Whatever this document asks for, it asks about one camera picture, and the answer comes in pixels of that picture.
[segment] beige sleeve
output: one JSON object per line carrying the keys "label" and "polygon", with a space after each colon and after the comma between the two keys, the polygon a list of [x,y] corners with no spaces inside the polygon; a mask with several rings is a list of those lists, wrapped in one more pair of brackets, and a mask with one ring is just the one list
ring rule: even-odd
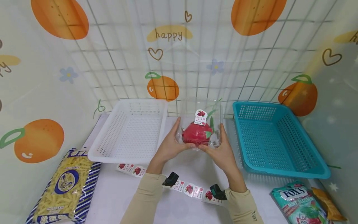
{"label": "beige sleeve", "polygon": [[145,173],[120,224],[153,224],[166,176]]}
{"label": "beige sleeve", "polygon": [[251,192],[237,193],[225,190],[230,217],[234,224],[263,224]]}

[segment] fox's candy bag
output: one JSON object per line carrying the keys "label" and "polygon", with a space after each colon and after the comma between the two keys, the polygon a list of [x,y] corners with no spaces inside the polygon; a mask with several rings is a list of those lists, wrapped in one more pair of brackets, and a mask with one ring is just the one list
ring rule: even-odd
{"label": "fox's candy bag", "polygon": [[301,181],[274,188],[271,195],[291,224],[328,224],[326,212]]}
{"label": "fox's candy bag", "polygon": [[336,206],[331,201],[329,195],[325,191],[315,188],[315,187],[312,188],[312,191],[313,191],[313,194],[316,195],[318,200],[321,202],[321,205],[323,206],[323,208],[327,211],[327,214],[328,214],[327,218],[329,220],[334,220],[334,221],[347,220],[344,216],[341,215],[341,213],[338,211]]}
{"label": "fox's candy bag", "polygon": [[26,224],[85,222],[101,168],[101,163],[90,161],[87,154],[77,150],[66,153]]}

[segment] blue plastic basket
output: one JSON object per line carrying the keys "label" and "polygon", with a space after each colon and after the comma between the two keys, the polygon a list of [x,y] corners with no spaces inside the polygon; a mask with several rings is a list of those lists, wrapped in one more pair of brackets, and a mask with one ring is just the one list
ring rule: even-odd
{"label": "blue plastic basket", "polygon": [[292,111],[280,104],[234,102],[249,172],[327,179],[330,170]]}

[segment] blue flower illustration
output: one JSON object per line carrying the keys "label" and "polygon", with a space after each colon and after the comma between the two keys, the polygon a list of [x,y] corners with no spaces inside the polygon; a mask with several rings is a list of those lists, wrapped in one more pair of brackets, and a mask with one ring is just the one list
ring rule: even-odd
{"label": "blue flower illustration", "polygon": [[215,75],[216,72],[222,73],[224,71],[224,62],[223,61],[217,61],[216,59],[213,59],[211,62],[211,65],[207,65],[206,68],[211,70],[211,74]]}
{"label": "blue flower illustration", "polygon": [[60,77],[61,82],[69,81],[73,84],[73,79],[78,77],[78,74],[74,72],[72,67],[68,67],[67,69],[62,68],[60,70],[62,76]]}

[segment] star illustration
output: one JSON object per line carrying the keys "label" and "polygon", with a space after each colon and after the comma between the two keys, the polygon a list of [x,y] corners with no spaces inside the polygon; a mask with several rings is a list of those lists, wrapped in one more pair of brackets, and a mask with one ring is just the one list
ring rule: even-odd
{"label": "star illustration", "polygon": [[331,184],[329,185],[329,187],[331,188],[332,191],[337,192],[337,190],[338,190],[337,184],[334,184],[334,183],[332,183],[332,182],[331,182]]}

